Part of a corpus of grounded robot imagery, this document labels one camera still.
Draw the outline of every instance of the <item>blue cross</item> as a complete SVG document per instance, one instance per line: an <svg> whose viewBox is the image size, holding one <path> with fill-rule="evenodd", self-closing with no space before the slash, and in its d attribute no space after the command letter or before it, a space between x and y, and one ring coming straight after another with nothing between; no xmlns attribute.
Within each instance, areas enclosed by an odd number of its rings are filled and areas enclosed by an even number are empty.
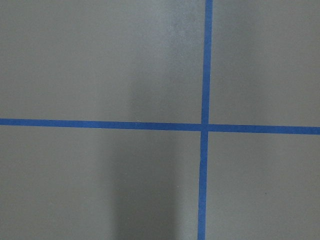
<svg viewBox="0 0 320 240"><path fill-rule="evenodd" d="M160 122L82 121L82 120L0 118L0 126L4 125L4 126L167 130L167 131L200 132L201 138L200 138L197 239L205 240L206 238L208 133L209 132L320 135L320 127L310 127L310 126L209 124L212 18L213 18L213 0L206 0L205 1L205 21L204 21L201 123L160 123Z"/></svg>

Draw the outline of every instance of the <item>gray floor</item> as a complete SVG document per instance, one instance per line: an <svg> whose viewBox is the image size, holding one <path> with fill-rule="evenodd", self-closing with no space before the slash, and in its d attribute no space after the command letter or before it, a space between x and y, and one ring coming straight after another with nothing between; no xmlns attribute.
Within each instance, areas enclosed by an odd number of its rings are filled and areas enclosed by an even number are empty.
<svg viewBox="0 0 320 240"><path fill-rule="evenodd" d="M320 2L215 0L210 123L319 126ZM0 118L200 123L204 0L3 0ZM320 239L320 136L210 133L208 240ZM200 133L0 126L0 239L197 239Z"/></svg>

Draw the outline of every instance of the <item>horizontal blue line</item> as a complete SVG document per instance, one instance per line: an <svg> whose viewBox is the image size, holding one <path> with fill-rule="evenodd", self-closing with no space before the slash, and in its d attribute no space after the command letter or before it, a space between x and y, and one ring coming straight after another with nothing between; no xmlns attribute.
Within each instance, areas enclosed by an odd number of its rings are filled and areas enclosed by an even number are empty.
<svg viewBox="0 0 320 240"><path fill-rule="evenodd" d="M266 126L266 125L227 125L209 124L209 132L255 133L255 134L307 134L320 135L318 126Z"/></svg>
<svg viewBox="0 0 320 240"><path fill-rule="evenodd" d="M81 120L47 120L0 118L0 125L90 128L90 129L136 129L168 131L208 131L221 133L257 133L257 134L307 134L320 135L318 126L266 126L266 125L231 125L231 124L197 124L165 122L130 122L130 121L81 121Z"/></svg>
<svg viewBox="0 0 320 240"><path fill-rule="evenodd" d="M47 120L47 119L15 119L0 118L0 125L90 128L90 129L136 129L136 130L171 130L201 131L201 124L161 123L161 122L127 122L127 121L81 121L81 120Z"/></svg>

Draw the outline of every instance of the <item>vertical blue line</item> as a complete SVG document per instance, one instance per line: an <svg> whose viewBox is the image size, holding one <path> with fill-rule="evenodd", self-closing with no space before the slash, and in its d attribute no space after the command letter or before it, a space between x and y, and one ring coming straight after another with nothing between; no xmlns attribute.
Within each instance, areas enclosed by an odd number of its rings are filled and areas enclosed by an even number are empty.
<svg viewBox="0 0 320 240"><path fill-rule="evenodd" d="M212 45L213 0L205 1L203 74L202 74L202 108L201 108L201 139L199 168L199 199L198 199L198 240L206 239L206 208L207 208L207 165L208 165L208 125L210 103L210 73Z"/></svg>

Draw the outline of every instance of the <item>blue stripe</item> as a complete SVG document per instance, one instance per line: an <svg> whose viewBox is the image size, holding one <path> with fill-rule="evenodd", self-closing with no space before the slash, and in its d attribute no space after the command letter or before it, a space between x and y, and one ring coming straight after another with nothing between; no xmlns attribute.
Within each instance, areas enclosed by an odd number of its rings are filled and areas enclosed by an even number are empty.
<svg viewBox="0 0 320 240"><path fill-rule="evenodd" d="M201 124L192 123L161 123L161 122L126 122L126 121L80 121L80 120L42 120L0 118L0 125L92 128L92 129L137 129L137 130L168 130L168 131L201 131Z"/></svg>
<svg viewBox="0 0 320 240"><path fill-rule="evenodd" d="M201 106L201 140L199 168L199 199L198 199L198 240L206 239L206 199L207 199L207 162L208 162L208 123L210 104L210 73L212 45L213 0L205 1L204 46L202 73L202 106Z"/></svg>
<svg viewBox="0 0 320 240"><path fill-rule="evenodd" d="M306 134L320 135L318 126L263 126L263 125L227 125L209 124L209 132L256 133L256 134Z"/></svg>

